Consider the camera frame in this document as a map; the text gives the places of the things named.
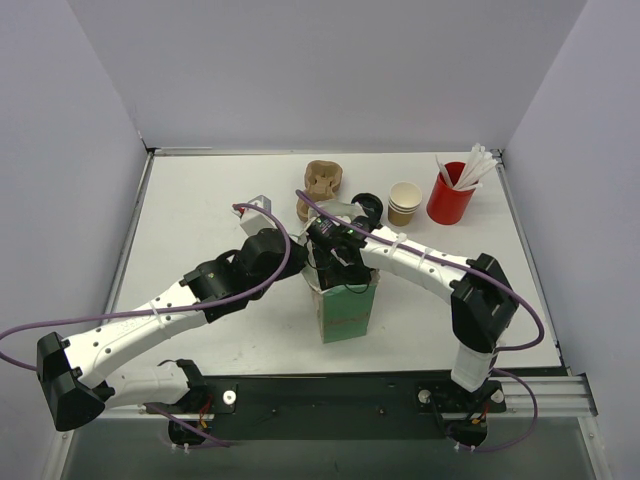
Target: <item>mounting screw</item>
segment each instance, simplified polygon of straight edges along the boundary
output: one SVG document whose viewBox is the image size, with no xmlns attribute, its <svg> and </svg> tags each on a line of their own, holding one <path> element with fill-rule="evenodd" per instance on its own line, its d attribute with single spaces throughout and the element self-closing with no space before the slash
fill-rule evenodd
<svg viewBox="0 0 640 480">
<path fill-rule="evenodd" d="M 227 405 L 233 405 L 236 403 L 236 392 L 233 390 L 227 390 L 222 394 L 222 401 Z"/>
<path fill-rule="evenodd" d="M 420 390 L 418 392 L 418 401 L 420 403 L 427 404 L 431 398 L 431 392 L 429 390 Z"/>
</svg>

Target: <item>white wall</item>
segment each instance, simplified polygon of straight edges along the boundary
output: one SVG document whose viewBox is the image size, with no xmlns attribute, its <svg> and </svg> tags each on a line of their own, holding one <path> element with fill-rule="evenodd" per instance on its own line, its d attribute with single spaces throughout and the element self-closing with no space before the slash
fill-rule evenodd
<svg viewBox="0 0 640 480">
<path fill-rule="evenodd" d="M 64 0 L 2 2 L 0 65 L 0 330 L 98 313 L 143 145 Z M 45 333 L 0 348 L 35 362 Z M 51 416 L 35 374 L 0 363 L 0 477 L 40 478 Z"/>
<path fill-rule="evenodd" d="M 640 3 L 590 0 L 506 149 L 562 351 L 616 478 L 640 455 Z"/>
<path fill-rule="evenodd" d="M 69 0 L 153 147 L 504 147 L 584 0 Z"/>
</svg>

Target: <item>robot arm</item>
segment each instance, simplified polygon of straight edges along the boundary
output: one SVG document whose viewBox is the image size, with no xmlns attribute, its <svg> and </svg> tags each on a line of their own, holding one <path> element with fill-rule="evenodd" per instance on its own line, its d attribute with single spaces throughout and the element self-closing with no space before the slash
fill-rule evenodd
<svg viewBox="0 0 640 480">
<path fill-rule="evenodd" d="M 373 231 L 377 237 L 402 243 L 431 257 L 488 273 L 509 286 L 502 268 L 489 255 L 477 260 L 449 255 L 406 239 L 388 227 Z M 462 270 L 368 238 L 360 249 L 363 263 L 393 273 L 439 296 L 451 305 L 453 331 L 460 341 L 451 379 L 469 392 L 478 390 L 491 371 L 496 344 L 518 305 L 495 286 Z"/>
<path fill-rule="evenodd" d="M 449 303 L 453 330 L 460 340 L 451 377 L 465 390 L 477 391 L 487 379 L 496 343 L 517 304 L 486 281 L 396 246 L 403 243 L 431 257 L 472 265 L 508 285 L 502 269 L 495 259 L 484 254 L 477 260 L 469 260 L 411 242 L 382 227 L 379 215 L 370 216 L 370 209 L 365 211 L 367 215 L 354 218 L 352 225 L 366 227 L 377 237 L 394 242 L 394 246 L 359 237 L 352 229 L 319 217 L 308 225 L 307 235 L 314 258 L 328 262 L 323 275 L 345 284 L 355 277 L 370 275 L 372 269 L 386 270 Z M 308 254 L 305 247 L 292 244 L 291 257 L 277 280 L 299 273 Z M 207 304 L 234 297 L 272 275 L 283 255 L 281 232 L 262 228 L 249 236 L 242 249 L 202 263 L 138 310 L 155 312 L 160 308 Z M 249 300 L 261 298 L 264 292 L 213 308 L 127 318 L 65 339 L 55 332 L 41 338 L 37 349 L 38 379 L 56 429 L 77 428 L 96 418 L 105 408 L 116 406 L 157 402 L 183 405 L 187 411 L 194 405 L 202 405 L 209 393 L 208 387 L 193 362 L 179 360 L 140 371 L 128 370 L 124 365 L 179 333 L 245 308 Z"/>
<path fill-rule="evenodd" d="M 240 250 L 200 264 L 136 310 L 155 312 L 241 294 L 273 274 L 282 262 L 284 243 L 278 230 L 262 229 Z M 289 261 L 277 280 L 299 273 L 305 260 L 304 247 L 292 244 Z M 165 363 L 140 371 L 123 366 L 179 333 L 245 308 L 264 292 L 203 310 L 126 318 L 64 339 L 55 332 L 42 337 L 37 345 L 38 380 L 56 429 L 78 428 L 107 407 L 144 402 L 173 405 L 206 397 L 206 388 L 198 391 L 202 376 L 193 362 Z"/>
<path fill-rule="evenodd" d="M 438 295 L 451 305 L 453 332 L 460 342 L 451 378 L 469 392 L 478 390 L 489 375 L 497 342 L 518 304 L 486 280 L 434 258 L 478 270 L 510 287 L 500 264 L 486 254 L 474 260 L 438 252 L 382 226 L 382 203 L 373 195 L 357 195 L 353 202 L 362 206 L 365 215 L 356 216 L 350 224 L 337 224 L 319 215 L 307 226 L 321 285 L 326 288 L 341 283 L 366 283 L 369 270 L 380 269 Z M 358 230 L 370 232 L 375 238 Z M 398 248 L 399 245 L 425 255 L 420 257 Z"/>
</svg>

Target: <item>wire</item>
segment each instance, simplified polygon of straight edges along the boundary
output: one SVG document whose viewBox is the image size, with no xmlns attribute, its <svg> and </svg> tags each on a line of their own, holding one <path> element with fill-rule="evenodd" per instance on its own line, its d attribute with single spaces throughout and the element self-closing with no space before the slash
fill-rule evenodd
<svg viewBox="0 0 640 480">
<path fill-rule="evenodd" d="M 517 375 L 514 375 L 513 373 L 507 372 L 506 370 L 500 370 L 499 368 L 494 368 L 493 372 L 497 373 L 498 375 L 503 375 L 505 377 L 513 378 L 516 382 L 518 382 L 520 385 L 522 385 L 525 388 L 525 390 L 529 393 L 529 396 L 531 397 L 531 401 L 533 402 L 533 418 L 531 419 L 531 423 L 529 424 L 529 428 L 527 429 L 527 431 L 524 432 L 519 437 L 516 437 L 513 440 L 509 440 L 508 442 L 501 443 L 500 445 L 495 445 L 493 447 L 478 447 L 478 448 L 475 448 L 473 450 L 474 453 L 494 453 L 494 452 L 499 452 L 501 450 L 505 450 L 505 449 L 507 449 L 509 447 L 512 447 L 512 446 L 522 442 L 526 438 L 528 438 L 533 433 L 533 431 L 536 428 L 536 424 L 538 423 L 538 413 L 539 413 L 538 412 L 538 401 L 536 400 L 536 396 L 533 393 L 533 390 L 531 390 L 531 387 L 527 384 L 527 382 L 522 380 Z M 463 447 L 465 450 L 471 451 L 471 447 L 469 447 L 468 445 L 460 444 L 460 446 Z"/>
<path fill-rule="evenodd" d="M 355 290 L 352 290 L 351 288 L 349 288 L 349 285 L 347 285 L 346 283 L 342 286 L 347 290 L 349 290 L 351 293 L 355 293 L 356 295 L 362 295 L 363 293 L 367 293 L 367 290 L 369 290 L 369 285 L 371 285 L 371 282 L 367 283 L 367 285 L 364 287 L 364 290 L 360 292 L 356 292 Z"/>
<path fill-rule="evenodd" d="M 357 225 L 353 225 L 351 223 L 345 222 L 344 220 L 336 217 L 335 215 L 330 214 L 329 212 L 324 210 L 322 207 L 319 207 L 318 205 L 316 205 L 315 202 L 313 200 L 311 200 L 303 191 L 296 190 L 296 195 L 298 195 L 298 197 L 304 203 L 309 205 L 309 207 L 313 208 L 316 212 L 318 212 L 318 214 L 324 215 L 325 217 L 333 220 L 334 222 L 339 223 L 340 225 L 343 225 L 345 227 L 349 227 L 349 228 L 353 229 L 354 231 L 358 232 L 359 234 L 364 235 L 365 237 L 369 237 L 369 238 L 375 240 L 378 243 L 382 243 L 384 245 L 389 245 L 389 246 L 393 246 L 394 245 L 394 242 L 392 242 L 391 240 L 387 240 L 385 238 L 378 237 L 377 235 L 373 235 L 372 233 L 367 232 L 366 230 L 363 230 L 362 228 L 358 227 Z M 525 310 L 527 310 L 527 312 L 529 312 L 529 314 L 533 318 L 533 321 L 536 323 L 536 326 L 538 327 L 538 336 L 534 340 L 532 340 L 530 342 L 527 342 L 527 343 L 523 343 L 522 345 L 497 347 L 495 349 L 496 353 L 498 353 L 498 352 L 509 352 L 509 351 L 513 352 L 513 351 L 518 351 L 518 350 L 526 350 L 527 348 L 535 347 L 536 345 L 539 345 L 540 343 L 542 343 L 542 340 L 544 339 L 544 324 L 542 323 L 542 319 L 536 313 L 534 308 L 529 304 L 529 302 L 527 302 L 524 298 L 522 298 L 520 295 L 518 295 L 516 292 L 514 292 L 511 288 L 507 287 L 506 285 L 504 285 L 503 283 L 499 282 L 495 278 L 490 277 L 486 273 L 480 272 L 480 271 L 475 270 L 475 269 L 473 269 L 471 267 L 467 267 L 466 265 L 460 265 L 458 263 L 455 263 L 455 262 L 452 262 L 450 260 L 447 260 L 446 258 L 434 257 L 432 255 L 425 254 L 424 252 L 421 252 L 420 250 L 418 250 L 416 248 L 413 248 L 413 247 L 410 247 L 408 245 L 405 245 L 403 243 L 398 244 L 398 248 L 400 248 L 402 250 L 405 250 L 407 252 L 413 253 L 414 255 L 417 255 L 419 257 L 424 256 L 424 258 L 426 258 L 427 260 L 430 260 L 430 261 L 435 262 L 435 263 L 439 263 L 440 265 L 446 265 L 448 267 L 456 268 L 458 270 L 462 270 L 463 272 L 475 275 L 476 277 L 479 277 L 479 278 L 489 282 L 491 285 L 493 285 L 493 286 L 499 288 L 500 290 L 502 290 L 503 292 L 505 292 L 507 295 L 509 295 L 511 298 L 513 298 L 516 302 L 518 302 L 520 305 L 522 305 L 525 308 Z"/>
<path fill-rule="evenodd" d="M 227 297 L 221 300 L 216 300 L 214 302 L 208 303 L 198 303 L 195 305 L 183 305 L 179 307 L 168 307 L 168 308 L 158 308 L 156 312 L 153 310 L 135 310 L 135 311 L 127 311 L 127 312 L 115 312 L 115 313 L 104 313 L 102 315 L 90 315 L 86 317 L 78 317 L 78 318 L 68 318 L 64 320 L 49 320 L 46 322 L 35 322 L 35 323 L 27 323 L 25 325 L 19 325 L 17 327 L 10 328 L 0 333 L 0 341 L 7 338 L 14 333 L 23 332 L 25 330 L 32 330 L 34 328 L 49 328 L 49 327 L 58 327 L 61 325 L 75 325 L 78 323 L 87 323 L 87 322 L 99 322 L 102 320 L 111 320 L 115 318 L 131 318 L 131 317 L 145 317 L 149 315 L 163 315 L 167 313 L 182 313 L 182 312 L 192 312 L 197 310 L 205 310 L 207 308 L 219 307 L 222 305 L 228 305 L 229 303 L 237 302 L 238 300 L 242 300 L 247 297 L 251 297 L 254 293 L 260 292 L 265 288 L 269 287 L 276 279 L 280 276 L 280 274 L 284 271 L 287 266 L 287 262 L 289 261 L 289 256 L 291 255 L 291 241 L 289 239 L 289 234 L 287 233 L 284 225 L 280 223 L 280 221 L 269 211 L 258 207 L 257 205 L 252 205 L 250 203 L 238 203 L 233 206 L 234 209 L 239 210 L 241 208 L 249 208 L 252 210 L 256 210 L 263 215 L 267 216 L 273 223 L 278 227 L 278 230 L 282 233 L 284 237 L 284 255 L 282 257 L 282 262 L 278 266 L 275 272 L 267 278 L 264 282 L 255 287 L 250 288 L 249 290 L 239 293 L 238 295 L 233 295 L 231 297 Z M 20 360 L 16 360 L 13 357 L 3 353 L 0 351 L 0 360 L 4 360 L 16 367 L 24 368 L 26 370 L 36 371 L 35 365 L 30 365 L 28 363 L 21 362 Z"/>
<path fill-rule="evenodd" d="M 493 359 L 492 359 L 492 363 L 489 365 L 489 373 L 491 373 L 491 371 L 493 370 L 493 364 L 495 363 L 495 359 L 496 359 L 496 358 L 497 358 L 497 357 L 493 357 Z M 471 408 L 471 411 L 470 411 L 470 412 L 467 414 L 467 416 L 465 417 L 465 421 L 466 421 L 466 420 L 471 420 L 471 417 L 473 417 L 473 415 L 476 413 L 476 411 L 478 410 L 478 407 L 479 407 L 480 405 L 482 405 L 482 404 L 487 405 L 487 404 L 488 404 L 488 402 L 489 402 L 489 399 L 491 398 L 491 395 L 493 395 L 493 394 L 496 392 L 496 390 L 498 390 L 498 388 L 497 388 L 497 387 L 496 387 L 495 389 L 493 389 L 493 390 L 489 390 L 489 391 L 485 394 L 485 396 L 484 396 L 484 397 L 479 398 L 479 399 L 476 401 L 476 403 L 475 403 L 475 405 L 473 406 L 473 408 Z"/>
<path fill-rule="evenodd" d="M 200 414 L 198 416 L 198 423 L 202 425 L 203 428 L 208 428 L 207 422 L 204 421 L 204 416 L 209 413 L 211 410 L 211 402 L 213 401 L 213 395 L 207 395 L 207 403 L 204 407 L 200 409 Z"/>
<path fill-rule="evenodd" d="M 313 268 L 314 270 L 317 270 L 318 272 L 324 272 L 325 270 L 329 270 L 331 268 L 330 265 L 327 265 L 326 267 L 314 267 L 313 265 L 311 265 L 311 263 L 309 262 L 309 258 L 307 257 L 307 259 L 305 260 L 305 262 L 307 262 L 307 265 L 309 265 L 311 268 Z"/>
<path fill-rule="evenodd" d="M 155 405 L 153 405 L 151 403 L 145 403 L 144 406 L 147 407 L 149 410 L 154 411 L 154 412 L 162 415 L 165 418 L 168 418 L 172 422 L 177 423 L 182 428 L 186 428 L 187 430 L 195 433 L 196 435 L 200 435 L 201 437 L 209 440 L 210 442 L 216 443 L 217 446 L 219 446 L 219 447 L 229 448 L 231 446 L 231 444 L 229 442 L 225 442 L 224 440 L 220 440 L 219 438 L 216 438 L 213 435 L 209 435 L 208 433 L 203 432 L 202 430 L 198 430 L 196 427 L 194 427 L 192 425 L 189 425 L 184 420 L 180 420 L 178 417 L 175 417 L 175 416 L 171 415 L 169 412 L 165 412 L 161 408 L 158 408 L 158 407 L 156 407 Z"/>
<path fill-rule="evenodd" d="M 489 413 L 489 402 L 484 404 L 484 410 L 482 411 L 480 416 L 478 418 L 474 418 L 473 420 L 471 420 L 471 423 L 473 423 L 474 425 L 477 423 L 480 423 L 482 420 L 487 418 L 487 413 Z"/>
</svg>

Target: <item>paper cup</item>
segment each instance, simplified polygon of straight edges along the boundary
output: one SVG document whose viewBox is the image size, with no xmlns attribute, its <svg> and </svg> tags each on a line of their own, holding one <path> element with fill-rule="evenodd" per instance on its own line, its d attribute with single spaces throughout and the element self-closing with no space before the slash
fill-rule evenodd
<svg viewBox="0 0 640 480">
<path fill-rule="evenodd" d="M 387 217 L 394 225 L 407 225 L 422 202 L 422 191 L 410 182 L 399 182 L 389 192 Z"/>
<path fill-rule="evenodd" d="M 413 218 L 414 213 L 416 213 L 416 210 L 414 210 L 413 212 L 408 212 L 408 213 L 407 212 L 398 212 L 391 205 L 389 205 L 389 208 L 387 208 L 387 218 L 395 226 L 404 227 L 405 225 L 409 224 L 409 222 Z"/>
</svg>

